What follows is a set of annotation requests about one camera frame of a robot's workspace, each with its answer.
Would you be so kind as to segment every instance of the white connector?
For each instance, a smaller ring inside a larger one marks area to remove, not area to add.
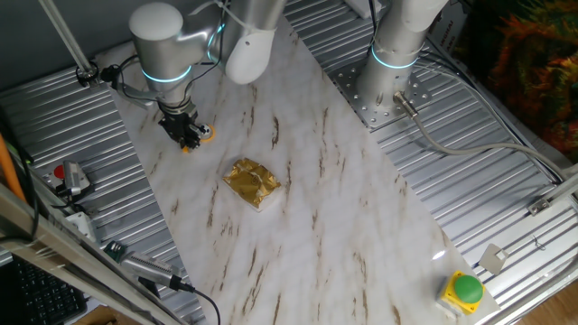
[[[66,219],[76,227],[82,235],[86,236],[93,243],[97,242],[97,237],[94,234],[94,229],[92,227],[92,221],[89,216],[83,212],[67,216]]]

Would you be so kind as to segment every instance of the white marble table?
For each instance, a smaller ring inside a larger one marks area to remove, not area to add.
[[[98,61],[133,52],[127,44]],[[137,67],[126,82],[145,87]],[[488,293],[458,320],[436,306],[443,278],[470,267],[285,19],[261,78],[239,86],[213,70],[193,100],[217,135],[186,154],[158,110],[116,96],[191,282],[223,324],[473,324],[498,309]],[[261,213],[220,181],[244,156],[285,186]]]

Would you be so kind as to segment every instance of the metal ridged panel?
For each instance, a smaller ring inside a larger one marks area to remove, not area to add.
[[[366,56],[373,27],[341,0],[289,1],[284,15],[326,72]]]
[[[330,77],[367,57],[371,21],[359,18],[342,1],[293,1],[285,15]],[[316,15],[327,19],[312,19]],[[431,104],[419,107],[421,118],[441,144],[460,148],[515,142],[508,130],[514,127],[502,123],[461,83],[427,70],[417,74],[433,95]],[[572,202],[538,217],[527,211],[554,185],[526,155],[500,149],[446,156],[431,150],[406,117],[371,133],[502,308],[576,256],[578,215]],[[489,243],[510,252],[497,276],[477,265]]]
[[[79,201],[91,215],[98,245],[111,240],[176,265],[179,253],[143,167],[106,85],[83,88],[65,70],[0,94],[22,145],[39,175],[63,160],[78,162],[94,185]],[[9,254],[0,255],[5,262]],[[195,295],[159,287],[165,304],[189,322],[203,321]]]

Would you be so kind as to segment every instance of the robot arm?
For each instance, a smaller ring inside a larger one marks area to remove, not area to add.
[[[163,112],[159,124],[183,150],[211,137],[207,125],[195,124],[197,111],[189,93],[193,66],[208,57],[238,84],[257,79],[269,62],[286,2],[235,0],[229,8],[229,0],[212,1],[186,17],[171,5],[151,3],[138,8],[129,21],[143,74]],[[427,28],[446,2],[392,0],[357,83],[359,95],[374,109],[392,107],[394,94],[406,90]],[[135,91],[121,87],[125,93]]]
[[[163,112],[159,124],[167,134],[183,151],[198,147],[213,131],[195,123],[197,110],[190,95],[193,67],[207,57],[238,84],[257,79],[269,62],[285,1],[235,0],[230,8],[215,1],[184,17],[165,3],[139,7],[129,27],[150,91],[148,96],[135,96],[137,90],[121,84],[122,93],[133,100],[154,94]]]

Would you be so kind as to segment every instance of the gray cable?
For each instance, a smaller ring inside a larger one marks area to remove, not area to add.
[[[426,138],[427,141],[429,141],[430,144],[432,144],[432,146],[435,149],[437,149],[443,153],[453,154],[453,155],[464,155],[464,154],[479,153],[479,152],[486,151],[489,149],[499,149],[499,148],[514,149],[514,150],[518,150],[518,151],[523,152],[523,153],[527,153],[531,156],[534,156],[539,161],[544,163],[548,168],[550,168],[552,171],[554,171],[556,174],[558,174],[558,176],[563,181],[566,181],[566,177],[564,176],[564,173],[562,172],[560,167],[558,167],[554,162],[549,160],[543,154],[537,152],[536,150],[530,149],[529,147],[526,147],[524,145],[510,144],[510,143],[496,143],[496,144],[484,144],[484,145],[480,145],[480,146],[476,146],[476,147],[472,147],[472,148],[466,148],[466,149],[450,149],[450,148],[446,148],[443,145],[435,142],[435,140],[425,130],[425,127],[422,124],[422,121],[420,120],[419,116],[414,117],[414,122],[417,125],[417,127],[419,128],[419,130],[422,132],[422,134],[424,135],[424,138]]]
[[[427,66],[418,65],[418,67],[422,68],[422,69],[430,70],[432,72],[437,72],[437,73],[440,73],[440,74],[443,74],[445,76],[448,76],[448,77],[451,77],[453,79],[458,80],[464,86],[466,86],[469,91],[473,91],[472,95],[474,95],[474,96],[477,95],[477,97],[481,98],[481,101],[483,101],[487,106],[489,106],[488,101],[478,92],[478,90],[476,90],[475,88],[466,84],[465,81],[461,80],[458,76],[454,76],[451,73],[446,72],[444,70],[433,69],[433,68],[430,68]],[[511,144],[511,143],[496,143],[496,144],[484,144],[484,145],[480,145],[477,147],[466,148],[466,149],[450,149],[450,148],[446,148],[443,145],[435,142],[435,140],[429,135],[427,130],[425,130],[425,127],[422,124],[422,121],[420,120],[419,116],[414,116],[412,119],[414,120],[415,124],[417,125],[419,130],[422,132],[424,137],[427,139],[427,141],[429,141],[430,144],[432,144],[432,146],[435,149],[437,149],[443,153],[452,154],[452,155],[464,155],[464,154],[479,153],[479,152],[486,151],[489,149],[499,149],[499,148],[514,149],[514,150],[518,150],[518,151],[523,152],[523,153],[527,153],[527,154],[537,158],[537,160],[539,160],[544,165],[546,165],[550,170],[555,172],[558,175],[558,177],[560,177],[563,181],[567,180],[567,177],[564,175],[564,172],[562,172],[560,167],[558,167],[554,162],[552,162],[550,159],[548,159],[543,154],[541,154],[541,153],[537,152],[536,150],[531,149],[525,145]]]

